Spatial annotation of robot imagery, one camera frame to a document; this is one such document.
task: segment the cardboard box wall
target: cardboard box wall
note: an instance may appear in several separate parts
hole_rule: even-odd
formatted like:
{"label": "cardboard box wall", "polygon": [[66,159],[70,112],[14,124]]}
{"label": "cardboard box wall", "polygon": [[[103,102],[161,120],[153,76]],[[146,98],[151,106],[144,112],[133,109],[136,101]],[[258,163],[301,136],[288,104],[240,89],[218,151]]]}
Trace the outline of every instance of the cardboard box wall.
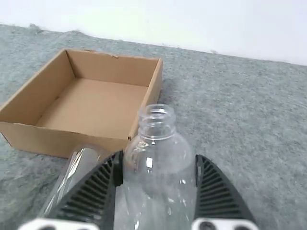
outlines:
{"label": "cardboard box wall", "polygon": [[82,144],[123,149],[137,134],[139,108],[158,100],[162,66],[160,58],[62,50],[2,106],[0,132],[16,149],[64,158]]}

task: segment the white wall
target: white wall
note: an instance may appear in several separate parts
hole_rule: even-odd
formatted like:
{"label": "white wall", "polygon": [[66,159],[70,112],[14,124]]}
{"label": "white wall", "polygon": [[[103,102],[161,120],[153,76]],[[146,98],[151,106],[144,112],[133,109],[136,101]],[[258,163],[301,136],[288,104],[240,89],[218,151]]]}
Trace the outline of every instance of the white wall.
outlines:
{"label": "white wall", "polygon": [[305,0],[0,0],[0,23],[307,65]]}

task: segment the bottle neck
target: bottle neck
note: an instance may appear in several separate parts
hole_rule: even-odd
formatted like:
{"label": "bottle neck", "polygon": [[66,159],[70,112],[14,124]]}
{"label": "bottle neck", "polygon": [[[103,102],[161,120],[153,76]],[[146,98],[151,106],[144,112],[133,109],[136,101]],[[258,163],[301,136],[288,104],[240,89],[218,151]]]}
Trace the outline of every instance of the bottle neck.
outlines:
{"label": "bottle neck", "polygon": [[150,104],[139,111],[139,136],[145,139],[166,139],[176,132],[173,108]]}

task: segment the plastic bottle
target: plastic bottle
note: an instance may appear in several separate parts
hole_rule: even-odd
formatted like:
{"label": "plastic bottle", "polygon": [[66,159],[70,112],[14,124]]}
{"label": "plastic bottle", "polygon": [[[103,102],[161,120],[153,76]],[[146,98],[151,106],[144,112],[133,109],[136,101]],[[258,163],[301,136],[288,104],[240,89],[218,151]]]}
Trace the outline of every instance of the plastic bottle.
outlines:
{"label": "plastic bottle", "polygon": [[139,111],[139,132],[126,148],[123,170],[131,229],[190,229],[195,155],[176,132],[170,106],[152,104]]}

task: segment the cardboard box flap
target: cardboard box flap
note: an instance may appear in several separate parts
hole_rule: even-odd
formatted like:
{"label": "cardboard box flap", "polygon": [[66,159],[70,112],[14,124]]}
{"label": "cardboard box flap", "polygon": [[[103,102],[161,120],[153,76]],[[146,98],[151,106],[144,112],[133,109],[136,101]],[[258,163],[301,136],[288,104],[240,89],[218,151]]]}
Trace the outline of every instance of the cardboard box flap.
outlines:
{"label": "cardboard box flap", "polygon": [[0,122],[0,129],[5,139],[15,149],[64,158],[69,157],[79,145],[100,146],[112,153],[125,148],[128,142],[17,123]]}
{"label": "cardboard box flap", "polygon": [[73,79],[66,52],[62,50],[2,106],[0,121],[35,125]]}
{"label": "cardboard box flap", "polygon": [[[149,84],[148,90],[146,92],[146,95],[144,96],[144,99],[142,101],[141,107],[145,107],[148,104],[157,103],[162,88],[162,73],[163,73],[163,61],[162,59],[159,59],[157,66],[154,70],[153,77]],[[134,122],[132,124],[130,133],[128,135],[128,140],[131,140],[134,136],[137,135],[138,128],[139,128],[139,116],[137,113],[134,118]]]}
{"label": "cardboard box flap", "polygon": [[67,50],[77,78],[149,86],[158,58],[114,56],[87,50]]}

